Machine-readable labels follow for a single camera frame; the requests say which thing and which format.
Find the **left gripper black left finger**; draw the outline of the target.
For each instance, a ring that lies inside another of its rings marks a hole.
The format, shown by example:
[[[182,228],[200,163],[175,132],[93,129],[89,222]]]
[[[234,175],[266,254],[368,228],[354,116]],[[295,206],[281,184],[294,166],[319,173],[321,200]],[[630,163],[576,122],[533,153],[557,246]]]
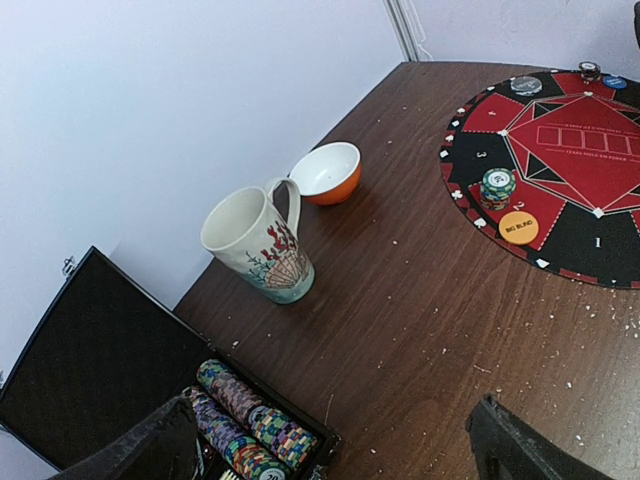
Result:
[[[56,479],[192,479],[198,430],[191,404],[176,396],[113,443]]]

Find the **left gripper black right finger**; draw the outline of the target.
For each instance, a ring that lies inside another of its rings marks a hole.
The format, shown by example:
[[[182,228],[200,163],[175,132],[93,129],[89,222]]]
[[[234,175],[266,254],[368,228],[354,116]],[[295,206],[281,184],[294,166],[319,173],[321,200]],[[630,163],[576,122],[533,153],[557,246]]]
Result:
[[[555,446],[491,394],[474,406],[465,429],[483,480],[608,478]]]

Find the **orange big blind button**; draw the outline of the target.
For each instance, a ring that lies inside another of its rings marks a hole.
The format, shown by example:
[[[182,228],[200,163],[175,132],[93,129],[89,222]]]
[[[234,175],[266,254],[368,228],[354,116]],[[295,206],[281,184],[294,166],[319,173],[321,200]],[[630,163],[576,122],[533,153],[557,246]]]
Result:
[[[539,234],[535,216],[524,211],[513,211],[504,215],[498,224],[501,237],[514,245],[527,245]]]

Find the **stack of poker chips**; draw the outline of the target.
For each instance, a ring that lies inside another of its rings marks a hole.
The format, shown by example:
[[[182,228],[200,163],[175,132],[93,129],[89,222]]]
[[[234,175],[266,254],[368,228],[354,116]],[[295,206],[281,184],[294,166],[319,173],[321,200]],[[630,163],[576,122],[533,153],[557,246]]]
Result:
[[[486,171],[480,183],[480,203],[488,210],[503,210],[516,189],[514,173],[505,168]]]
[[[601,77],[601,67],[595,62],[580,62],[578,68],[581,78],[586,82],[597,82]]]

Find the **black dealer button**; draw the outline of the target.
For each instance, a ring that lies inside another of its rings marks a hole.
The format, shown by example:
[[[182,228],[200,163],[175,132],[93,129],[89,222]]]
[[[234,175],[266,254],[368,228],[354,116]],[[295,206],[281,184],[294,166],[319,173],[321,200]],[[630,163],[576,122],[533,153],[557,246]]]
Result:
[[[534,76],[518,76],[510,79],[511,91],[519,97],[533,97],[543,90],[543,82]]]

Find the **blue small blind button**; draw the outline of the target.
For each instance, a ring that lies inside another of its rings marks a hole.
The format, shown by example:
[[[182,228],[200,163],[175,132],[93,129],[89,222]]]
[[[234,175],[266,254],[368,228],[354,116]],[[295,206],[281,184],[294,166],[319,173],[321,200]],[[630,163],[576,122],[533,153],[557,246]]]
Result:
[[[625,89],[628,86],[627,81],[620,77],[620,76],[615,76],[615,75],[606,75],[602,78],[602,83],[610,89],[613,90],[622,90]]]

